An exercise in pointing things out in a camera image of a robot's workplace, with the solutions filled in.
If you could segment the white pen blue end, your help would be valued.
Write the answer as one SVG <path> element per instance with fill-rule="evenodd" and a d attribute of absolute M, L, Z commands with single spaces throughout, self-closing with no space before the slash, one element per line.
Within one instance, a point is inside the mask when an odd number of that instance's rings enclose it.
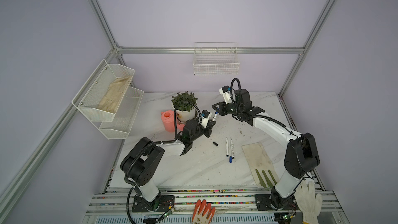
<path fill-rule="evenodd" d="M 229 157 L 229 139 L 226 138 L 226 157 Z"/>

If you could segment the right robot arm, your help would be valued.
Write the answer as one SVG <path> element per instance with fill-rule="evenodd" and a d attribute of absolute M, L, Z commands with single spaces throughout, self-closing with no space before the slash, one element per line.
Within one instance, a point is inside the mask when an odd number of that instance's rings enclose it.
<path fill-rule="evenodd" d="M 232 115 L 240 122 L 265 132 L 286 149 L 285 171 L 272 187 L 270 207 L 282 209 L 292 198 L 306 176 L 320 164 L 316 141 L 310 133 L 299 133 L 271 117 L 260 107 L 253 106 L 250 93 L 245 89 L 232 90 L 224 86 L 219 90 L 223 101 L 212 105 L 220 116 Z"/>

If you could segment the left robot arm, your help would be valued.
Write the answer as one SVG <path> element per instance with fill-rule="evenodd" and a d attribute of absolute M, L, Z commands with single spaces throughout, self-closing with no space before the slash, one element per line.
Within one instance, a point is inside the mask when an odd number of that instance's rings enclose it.
<path fill-rule="evenodd" d="M 172 156 L 183 156 L 189 152 L 193 142 L 205 136 L 211 136 L 212 128 L 217 123 L 209 121 L 203 126 L 204 121 L 189 120 L 183 130 L 177 133 L 177 138 L 171 141 L 153 142 L 149 138 L 142 138 L 128 153 L 120 164 L 124 172 L 124 182 L 132 186 L 145 208 L 155 211 L 160 206 L 161 193 L 152 178 L 164 154 L 169 152 Z"/>

